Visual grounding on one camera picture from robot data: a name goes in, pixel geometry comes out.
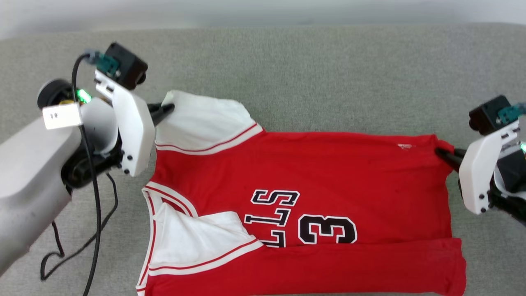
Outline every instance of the white wall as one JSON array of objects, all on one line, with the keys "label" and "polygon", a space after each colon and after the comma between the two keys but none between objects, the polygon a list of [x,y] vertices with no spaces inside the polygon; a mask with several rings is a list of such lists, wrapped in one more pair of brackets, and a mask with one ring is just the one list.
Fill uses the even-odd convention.
[{"label": "white wall", "polygon": [[0,0],[0,39],[129,28],[422,22],[526,24],[526,0]]}]

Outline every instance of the gray tablecloth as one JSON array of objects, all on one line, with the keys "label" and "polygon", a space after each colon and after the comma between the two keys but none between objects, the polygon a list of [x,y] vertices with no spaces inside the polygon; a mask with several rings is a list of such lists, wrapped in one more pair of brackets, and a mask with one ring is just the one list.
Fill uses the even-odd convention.
[{"label": "gray tablecloth", "polygon": [[[468,112],[499,94],[526,97],[526,28],[502,24],[186,29],[69,33],[0,42],[0,141],[39,116],[43,83],[69,78],[84,49],[119,41],[148,64],[137,93],[161,101],[180,89],[242,102],[269,131],[436,133],[467,147],[478,134]],[[93,68],[79,86],[95,93]],[[149,238],[140,193],[153,171],[130,178],[114,172],[119,209],[103,232],[91,295],[134,295]],[[110,183],[100,178],[105,212]],[[476,216],[448,179],[454,236],[468,263],[466,295],[524,295],[526,229],[499,212]],[[92,235],[92,190],[74,193],[57,224],[66,253]],[[80,295],[93,247],[48,281],[40,260],[56,250],[51,229],[0,279],[1,295]]]}]

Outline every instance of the basketball jersey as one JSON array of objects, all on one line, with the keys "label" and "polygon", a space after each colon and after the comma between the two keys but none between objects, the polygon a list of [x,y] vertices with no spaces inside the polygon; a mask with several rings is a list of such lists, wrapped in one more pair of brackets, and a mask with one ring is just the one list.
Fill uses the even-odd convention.
[{"label": "basketball jersey", "polygon": [[140,296],[462,295],[434,135],[266,132],[239,102],[169,92],[143,194]]}]

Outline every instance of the sleeve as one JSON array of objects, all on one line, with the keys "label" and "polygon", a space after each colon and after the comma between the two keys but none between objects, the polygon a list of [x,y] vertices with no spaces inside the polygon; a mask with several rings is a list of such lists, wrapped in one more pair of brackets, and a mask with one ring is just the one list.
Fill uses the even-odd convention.
[{"label": "sleeve", "polygon": [[174,111],[156,128],[159,150],[213,154],[262,131],[237,101],[170,91],[163,105],[169,103]]}]

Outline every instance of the red stripe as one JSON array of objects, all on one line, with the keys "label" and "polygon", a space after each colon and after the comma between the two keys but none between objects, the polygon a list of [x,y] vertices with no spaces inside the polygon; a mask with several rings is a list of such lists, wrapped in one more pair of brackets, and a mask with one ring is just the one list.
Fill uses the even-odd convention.
[{"label": "red stripe", "polygon": [[182,205],[185,207],[185,209],[186,209],[188,215],[189,215],[190,217],[193,217],[192,212],[190,211],[190,208],[188,208],[188,207],[185,205],[185,203],[184,203],[183,201],[181,201],[180,199],[177,199],[177,198],[175,198],[175,196],[172,196],[172,195],[170,195],[170,194],[168,194],[168,193],[166,193],[166,192],[164,192],[164,191],[161,191],[161,190],[159,190],[159,189],[156,189],[156,188],[150,187],[150,186],[148,186],[148,185],[146,185],[146,186],[144,186],[144,187],[145,187],[145,188],[148,188],[148,189],[150,189],[150,190],[156,191],[156,192],[158,192],[158,193],[160,193],[160,194],[167,195],[167,196],[173,198],[174,200],[178,201],[180,204],[182,204]]},{"label": "red stripe", "polygon": [[250,244],[253,244],[253,243],[257,242],[257,241],[258,241],[257,239],[254,239],[253,241],[248,242],[248,243],[246,243],[246,244],[242,244],[242,245],[240,245],[239,247],[237,247],[237,248],[231,250],[231,251],[228,252],[228,253],[223,254],[223,255],[220,256],[220,257],[217,257],[217,258],[215,258],[215,259],[212,259],[212,260],[210,260],[210,261],[207,261],[207,262],[204,262],[204,263],[200,263],[200,264],[197,264],[197,265],[192,265],[192,266],[188,266],[188,267],[171,267],[171,266],[166,266],[166,267],[152,268],[152,269],[150,269],[150,270],[153,271],[153,270],[159,270],[159,269],[165,269],[165,268],[168,268],[168,269],[191,269],[191,268],[196,268],[196,267],[199,267],[199,266],[202,266],[202,265],[206,265],[206,264],[212,263],[212,262],[217,261],[217,260],[219,260],[219,259],[221,259],[221,258],[224,258],[224,257],[227,256],[228,254],[231,254],[231,253],[233,253],[233,252],[235,252],[235,251],[237,251],[237,250],[239,250],[239,249],[241,249],[241,248],[243,248],[243,247],[245,247],[245,246],[248,246],[248,245],[250,245]]},{"label": "red stripe", "polygon": [[[150,206],[151,206],[151,215],[155,215],[155,209],[154,209],[154,202],[151,200],[151,196],[148,196],[148,199],[150,201]],[[146,263],[146,269],[144,270],[144,273],[143,273],[143,276],[140,278],[140,282],[139,282],[139,285],[142,285],[143,284],[143,281],[144,281],[144,277],[146,276],[146,273],[148,273],[148,265],[150,264],[150,260],[151,260],[151,255],[153,254],[154,252],[154,244],[155,244],[155,220],[153,220],[153,223],[154,223],[154,237],[153,239],[151,240],[151,246],[150,246],[150,256],[148,256],[148,262]]]},{"label": "red stripe", "polygon": [[224,144],[227,144],[229,142],[232,142],[233,140],[241,137],[243,134],[245,134],[246,132],[250,131],[252,128],[254,128],[256,125],[258,125],[257,123],[255,123],[253,126],[249,127],[248,129],[244,130],[242,133],[240,133],[239,135],[233,137],[232,139],[228,140],[228,141],[224,141],[222,143],[219,143],[219,144],[216,144],[210,148],[206,148],[206,149],[201,149],[201,150],[187,150],[187,149],[183,149],[183,148],[180,148],[180,147],[177,147],[175,145],[169,145],[169,144],[162,144],[162,145],[157,145],[158,147],[166,147],[166,146],[170,146],[170,147],[175,147],[181,151],[187,151],[187,152],[203,152],[203,151],[208,151],[208,150],[211,150],[211,149],[214,149],[215,147],[217,146],[220,146],[220,145],[224,145]]}]

